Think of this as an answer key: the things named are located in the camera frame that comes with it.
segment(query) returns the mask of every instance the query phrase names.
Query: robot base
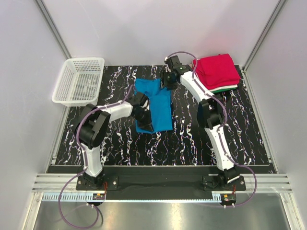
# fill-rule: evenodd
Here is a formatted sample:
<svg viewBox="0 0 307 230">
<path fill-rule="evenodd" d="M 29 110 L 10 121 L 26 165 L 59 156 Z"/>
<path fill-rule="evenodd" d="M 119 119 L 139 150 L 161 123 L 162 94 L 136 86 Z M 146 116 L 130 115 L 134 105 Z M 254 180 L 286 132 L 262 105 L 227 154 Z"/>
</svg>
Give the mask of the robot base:
<svg viewBox="0 0 307 230">
<path fill-rule="evenodd" d="M 97 177 L 91 177 L 88 174 L 84 173 L 78 177 L 78 182 L 76 190 L 83 191 L 96 191 L 104 190 L 103 183 L 107 183 L 108 191 L 115 191 L 118 187 L 118 176 L 105 176 L 103 171 Z"/>
<path fill-rule="evenodd" d="M 240 176 L 237 180 L 224 184 L 220 183 L 219 176 L 203 176 L 202 177 L 203 189 L 205 191 L 229 191 L 234 190 L 234 185 L 236 186 L 236 191 L 246 191 L 244 177 Z"/>
</svg>

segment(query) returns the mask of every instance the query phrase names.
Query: white wall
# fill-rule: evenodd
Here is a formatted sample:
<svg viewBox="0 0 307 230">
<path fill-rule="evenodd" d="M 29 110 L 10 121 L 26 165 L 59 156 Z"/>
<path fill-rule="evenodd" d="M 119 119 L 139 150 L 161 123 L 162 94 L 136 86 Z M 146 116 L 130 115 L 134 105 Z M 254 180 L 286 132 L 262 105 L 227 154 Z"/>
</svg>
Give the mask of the white wall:
<svg viewBox="0 0 307 230">
<path fill-rule="evenodd" d="M 243 65 L 278 0 L 44 0 L 73 57 L 163 64 L 185 50 Z M 191 61 L 182 56 L 182 62 Z"/>
<path fill-rule="evenodd" d="M 277 165 L 307 226 L 307 1 L 288 1 L 247 74 Z"/>
<path fill-rule="evenodd" d="M 19 229 L 63 107 L 51 101 L 65 61 L 33 0 L 0 2 L 0 229 Z"/>
</svg>

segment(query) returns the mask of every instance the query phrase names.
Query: red cloth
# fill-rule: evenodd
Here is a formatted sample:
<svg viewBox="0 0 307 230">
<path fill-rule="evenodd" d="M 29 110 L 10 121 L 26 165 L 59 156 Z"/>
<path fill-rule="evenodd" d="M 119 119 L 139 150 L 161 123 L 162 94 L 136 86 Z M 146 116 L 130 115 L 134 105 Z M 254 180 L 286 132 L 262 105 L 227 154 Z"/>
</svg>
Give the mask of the red cloth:
<svg viewBox="0 0 307 230">
<path fill-rule="evenodd" d="M 240 81 L 240 76 L 229 54 L 204 57 L 198 60 L 196 73 L 208 90 L 237 85 Z"/>
</svg>

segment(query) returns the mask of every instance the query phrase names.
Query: black and white surface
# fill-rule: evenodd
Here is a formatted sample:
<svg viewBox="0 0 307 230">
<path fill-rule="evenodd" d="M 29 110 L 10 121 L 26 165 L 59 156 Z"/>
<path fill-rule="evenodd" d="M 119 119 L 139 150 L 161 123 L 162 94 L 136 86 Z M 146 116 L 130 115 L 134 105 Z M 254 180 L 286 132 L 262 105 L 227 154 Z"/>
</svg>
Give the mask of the black and white surface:
<svg viewBox="0 0 307 230">
<path fill-rule="evenodd" d="M 136 78 L 157 79 L 162 66 L 106 66 L 98 105 L 124 98 Z M 234 159 L 240 164 L 267 165 L 262 142 L 248 92 L 241 76 L 237 90 L 220 93 L 228 112 L 226 140 Z M 198 105 L 183 86 L 172 92 L 173 131 L 156 134 L 136 132 L 133 118 L 109 124 L 101 144 L 103 165 L 214 165 L 214 152 L 206 132 L 198 126 Z M 81 149 L 72 132 L 74 120 L 82 108 L 70 108 L 61 139 L 56 165 L 82 165 Z"/>
</svg>

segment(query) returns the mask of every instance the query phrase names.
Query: metal floor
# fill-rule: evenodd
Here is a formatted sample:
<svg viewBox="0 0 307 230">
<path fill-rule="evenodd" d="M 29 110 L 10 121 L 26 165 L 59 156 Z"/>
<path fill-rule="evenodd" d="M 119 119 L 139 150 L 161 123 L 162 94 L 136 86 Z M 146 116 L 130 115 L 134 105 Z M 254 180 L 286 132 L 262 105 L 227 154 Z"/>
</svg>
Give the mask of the metal floor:
<svg viewBox="0 0 307 230">
<path fill-rule="evenodd" d="M 238 195 L 238 202 L 247 199 Z M 96 212 L 80 202 L 63 202 L 68 221 L 78 226 L 92 224 Z M 99 218 L 92 229 L 100 230 L 289 230 L 289 224 L 278 194 L 256 194 L 247 205 L 230 209 L 206 207 L 217 204 L 167 203 L 104 203 L 99 206 Z M 35 230 L 73 229 L 60 220 L 57 202 L 42 202 Z"/>
</svg>

